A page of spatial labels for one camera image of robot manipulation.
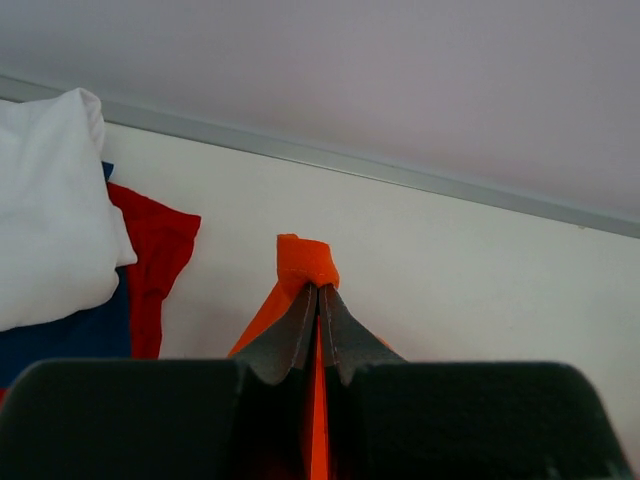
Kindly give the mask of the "orange t-shirt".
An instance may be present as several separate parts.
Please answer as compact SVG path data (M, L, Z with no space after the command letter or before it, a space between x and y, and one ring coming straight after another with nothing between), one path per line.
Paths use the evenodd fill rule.
M280 234L276 241L277 283L269 296L229 352L234 355L249 345L279 320L292 305L295 296L308 283L317 287L337 286L340 281L330 246L303 239L295 234ZM326 376L322 366L321 330L314 329L312 343L311 393L306 401L307 432L303 434L304 463L310 479L329 479L330 453L327 420Z

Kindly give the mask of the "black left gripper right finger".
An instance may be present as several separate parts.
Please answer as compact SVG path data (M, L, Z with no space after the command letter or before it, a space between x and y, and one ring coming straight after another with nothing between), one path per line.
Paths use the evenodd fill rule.
M343 386L359 368L406 362L350 313L333 285L318 294L324 365L337 372Z

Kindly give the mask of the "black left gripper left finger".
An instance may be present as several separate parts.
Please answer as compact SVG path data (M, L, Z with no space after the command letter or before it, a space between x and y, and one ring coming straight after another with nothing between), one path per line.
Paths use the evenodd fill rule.
M266 385L279 385L306 368L313 336L318 289L307 284L285 314L239 352L234 361L247 365Z

